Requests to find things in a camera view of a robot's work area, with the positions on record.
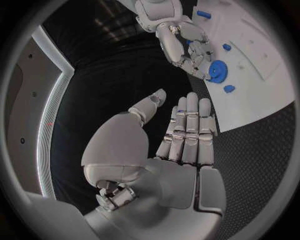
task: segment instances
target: textured black surface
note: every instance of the textured black surface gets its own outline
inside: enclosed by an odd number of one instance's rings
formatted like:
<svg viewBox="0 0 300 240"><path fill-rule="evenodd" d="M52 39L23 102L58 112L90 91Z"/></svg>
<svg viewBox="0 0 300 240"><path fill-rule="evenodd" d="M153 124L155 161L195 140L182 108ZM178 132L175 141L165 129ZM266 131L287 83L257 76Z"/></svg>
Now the textured black surface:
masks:
<svg viewBox="0 0 300 240"><path fill-rule="evenodd" d="M99 4L103 2L114 11L114 17L104 11ZM165 105L144 127L152 157L179 97L186 95L191 86L200 98L209 98L209 93L197 78L190 79L190 86L184 72L166 61L154 34L138 34L130 11L114 1L83 3L70 1L44 26L76 67L53 131L54 190L59 200L87 213L96 206L96 190L85 180L81 156L101 124L158 88L166 89ZM96 24L95 19L113 35ZM126 23L129 36L125 37L116 23L118 19ZM227 212L218 240L226 240L241 230L272 197L288 164L294 129L295 113L291 104L258 122L215 138L215 166L222 174L227 194Z"/></svg>
<svg viewBox="0 0 300 240"><path fill-rule="evenodd" d="M190 82L200 98L210 98L203 81L190 77ZM218 240L227 240L245 227L272 197L288 165L294 131L295 108L291 103L214 139L215 167L222 174L227 198Z"/></svg>

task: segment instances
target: blue plastic piece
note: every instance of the blue plastic piece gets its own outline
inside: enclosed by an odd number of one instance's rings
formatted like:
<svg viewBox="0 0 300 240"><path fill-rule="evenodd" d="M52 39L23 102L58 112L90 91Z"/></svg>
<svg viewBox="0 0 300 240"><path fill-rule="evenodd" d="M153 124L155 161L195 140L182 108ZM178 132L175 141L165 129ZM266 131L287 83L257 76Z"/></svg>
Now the blue plastic piece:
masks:
<svg viewBox="0 0 300 240"><path fill-rule="evenodd" d="M226 85L226 86L224 87L224 91L225 91L227 94L231 93L231 92L234 91L235 89L236 89L236 87L235 87L235 86L232 86L232 85Z"/></svg>
<svg viewBox="0 0 300 240"><path fill-rule="evenodd" d="M227 77L228 68L225 62L221 60L213 61L209 67L209 82L220 84L224 82Z"/></svg>
<svg viewBox="0 0 300 240"><path fill-rule="evenodd" d="M223 44L223 48L227 51L230 51L231 50L231 46L229 44Z"/></svg>
<svg viewBox="0 0 300 240"><path fill-rule="evenodd" d="M201 16L201 17L204 17L206 19L211 19L212 18L212 15L208 12L205 12L205 11L197 11L197 15Z"/></svg>

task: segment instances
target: blue disc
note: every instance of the blue disc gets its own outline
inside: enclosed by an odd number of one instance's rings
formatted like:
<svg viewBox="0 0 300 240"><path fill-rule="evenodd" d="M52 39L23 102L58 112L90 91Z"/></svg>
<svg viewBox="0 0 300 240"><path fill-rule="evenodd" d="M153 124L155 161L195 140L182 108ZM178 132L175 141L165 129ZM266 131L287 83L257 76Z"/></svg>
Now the blue disc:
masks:
<svg viewBox="0 0 300 240"><path fill-rule="evenodd" d="M228 68L225 62L221 60L213 61L209 67L209 82L220 84L224 82L227 77Z"/></svg>

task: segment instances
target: gripping robot hand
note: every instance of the gripping robot hand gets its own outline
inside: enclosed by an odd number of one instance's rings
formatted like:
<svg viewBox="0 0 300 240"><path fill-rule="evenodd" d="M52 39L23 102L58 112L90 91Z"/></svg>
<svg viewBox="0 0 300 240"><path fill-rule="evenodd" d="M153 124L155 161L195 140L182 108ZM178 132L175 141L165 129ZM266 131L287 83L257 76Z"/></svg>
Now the gripping robot hand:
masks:
<svg viewBox="0 0 300 240"><path fill-rule="evenodd" d="M202 80L210 80L200 70L201 64L211 62L214 51L202 28L183 15L179 0L118 0L137 14L136 20L149 33L155 33L167 60ZM188 53L176 36L188 42Z"/></svg>
<svg viewBox="0 0 300 240"><path fill-rule="evenodd" d="M185 209L194 199L196 211L212 211L222 216L226 198L221 174L213 168L213 134L217 130L215 118L210 116L209 99L198 101L194 92L181 97L178 106L172 109L171 121L155 159L148 159L148 137L142 127L165 100L165 91L159 89L127 112L105 122L83 153L81 165L85 178L100 189L96 196L99 205L110 212L136 198L132 183L152 168L150 172L158 173L153 176L160 182L158 188L163 193L159 197L160 206Z"/></svg>

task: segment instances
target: led light strip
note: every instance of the led light strip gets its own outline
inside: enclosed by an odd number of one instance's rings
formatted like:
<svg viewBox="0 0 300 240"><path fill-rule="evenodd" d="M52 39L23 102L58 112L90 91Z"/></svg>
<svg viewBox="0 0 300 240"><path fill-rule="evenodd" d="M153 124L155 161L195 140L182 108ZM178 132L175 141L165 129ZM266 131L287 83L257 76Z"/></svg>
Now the led light strip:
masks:
<svg viewBox="0 0 300 240"><path fill-rule="evenodd" d="M38 127L36 145L36 168L42 195L55 199L50 169L50 150L54 125L49 123L55 122L61 100L75 70L41 26L33 33L32 38L46 56L61 70L61 74L56 80L44 106Z"/></svg>

